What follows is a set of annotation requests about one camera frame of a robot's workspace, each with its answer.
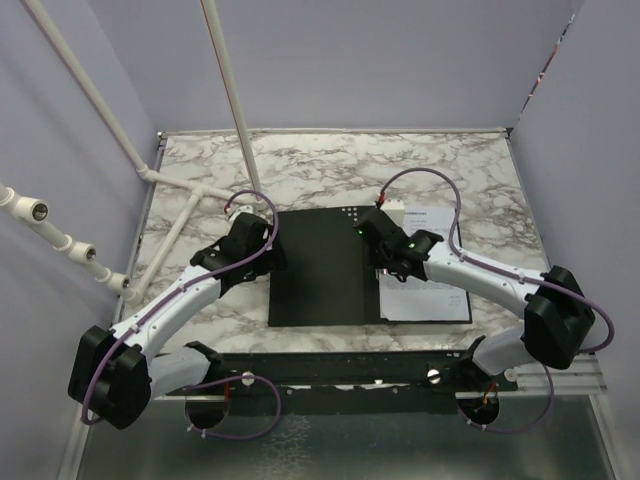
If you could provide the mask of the white paper sheets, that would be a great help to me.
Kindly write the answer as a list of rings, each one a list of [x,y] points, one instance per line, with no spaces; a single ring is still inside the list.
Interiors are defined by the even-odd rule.
[[[453,216],[453,207],[406,206],[403,230],[408,236],[417,230],[431,231],[447,241]],[[402,283],[382,272],[378,280],[382,319],[418,323],[472,321],[469,295],[460,288],[414,277]]]

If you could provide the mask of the white folder black inside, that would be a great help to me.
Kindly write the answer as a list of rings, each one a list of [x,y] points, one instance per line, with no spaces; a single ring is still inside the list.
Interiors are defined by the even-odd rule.
[[[282,212],[287,267],[270,277],[270,327],[469,324],[390,322],[380,316],[379,280],[354,229],[365,206]]]

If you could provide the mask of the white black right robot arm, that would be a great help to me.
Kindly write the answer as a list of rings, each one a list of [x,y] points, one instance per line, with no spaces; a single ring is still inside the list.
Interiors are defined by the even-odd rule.
[[[541,272],[471,257],[437,233],[407,235],[380,208],[360,216],[354,228],[374,268],[401,282],[416,278],[460,288],[518,318],[517,325],[477,338],[465,352],[458,370],[469,390],[481,391],[495,376],[524,364],[568,369],[595,322],[592,307],[565,268]]]

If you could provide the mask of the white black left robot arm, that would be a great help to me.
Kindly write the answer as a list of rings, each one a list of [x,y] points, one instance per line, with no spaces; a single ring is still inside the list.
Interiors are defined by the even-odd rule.
[[[87,425],[122,430],[148,403],[180,389],[206,395],[225,375],[223,357],[200,341],[165,354],[165,344],[230,289],[284,268],[279,222],[240,213],[227,235],[197,251],[178,278],[140,311],[81,337],[68,385]]]

